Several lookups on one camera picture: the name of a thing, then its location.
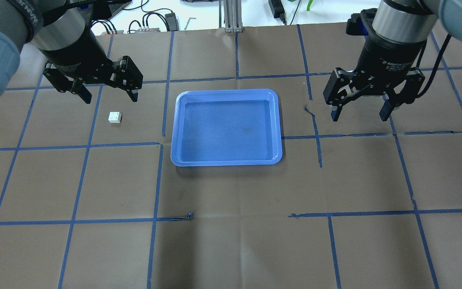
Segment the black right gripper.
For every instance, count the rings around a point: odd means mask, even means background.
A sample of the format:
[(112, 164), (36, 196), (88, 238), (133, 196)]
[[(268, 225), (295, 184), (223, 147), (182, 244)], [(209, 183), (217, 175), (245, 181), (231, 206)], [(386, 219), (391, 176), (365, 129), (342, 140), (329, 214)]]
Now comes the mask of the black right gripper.
[[(395, 108), (412, 104), (419, 96), (425, 80), (418, 68), (412, 68), (426, 41), (394, 43), (375, 35), (367, 35), (356, 68), (353, 72), (340, 67), (333, 69), (323, 90), (325, 103), (331, 106), (331, 119), (337, 122), (343, 107), (362, 96), (387, 93), (379, 117), (387, 121)], [(396, 93), (393, 88), (405, 81)]]

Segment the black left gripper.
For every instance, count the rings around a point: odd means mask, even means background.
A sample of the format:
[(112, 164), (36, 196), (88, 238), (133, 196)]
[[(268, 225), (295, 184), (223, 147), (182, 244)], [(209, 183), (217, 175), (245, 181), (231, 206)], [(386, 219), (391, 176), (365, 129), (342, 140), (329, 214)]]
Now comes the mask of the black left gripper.
[(84, 82), (104, 83), (125, 91), (132, 102), (138, 102), (143, 74), (128, 55), (115, 62), (108, 59), (92, 31), (83, 31), (79, 39), (62, 49), (39, 50), (48, 60), (43, 75), (58, 92), (69, 92), (91, 104), (92, 94)]

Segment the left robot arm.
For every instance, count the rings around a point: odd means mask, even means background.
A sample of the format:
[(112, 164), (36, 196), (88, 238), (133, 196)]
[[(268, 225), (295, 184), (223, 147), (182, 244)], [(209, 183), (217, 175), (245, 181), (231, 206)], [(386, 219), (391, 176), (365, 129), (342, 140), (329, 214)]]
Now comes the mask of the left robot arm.
[(32, 43), (45, 57), (43, 75), (59, 93), (79, 96), (90, 104), (87, 84), (125, 91), (136, 102), (143, 74), (124, 55), (110, 60), (91, 31), (80, 7), (92, 5), (111, 15), (117, 0), (0, 0), (0, 96), (20, 66), (20, 54)]

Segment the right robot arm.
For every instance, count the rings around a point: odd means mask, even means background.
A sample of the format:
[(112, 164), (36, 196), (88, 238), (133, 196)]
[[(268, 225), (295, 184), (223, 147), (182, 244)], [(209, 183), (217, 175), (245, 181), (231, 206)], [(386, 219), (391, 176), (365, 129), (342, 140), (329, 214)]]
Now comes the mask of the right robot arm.
[(462, 0), (382, 0), (378, 8), (352, 14), (345, 32), (364, 36), (365, 44), (356, 68), (336, 67), (323, 90), (332, 121), (359, 97), (387, 96), (379, 112), (382, 121), (397, 107), (422, 97), (435, 73), (426, 80), (419, 63), (438, 20), (448, 39), (462, 42)]

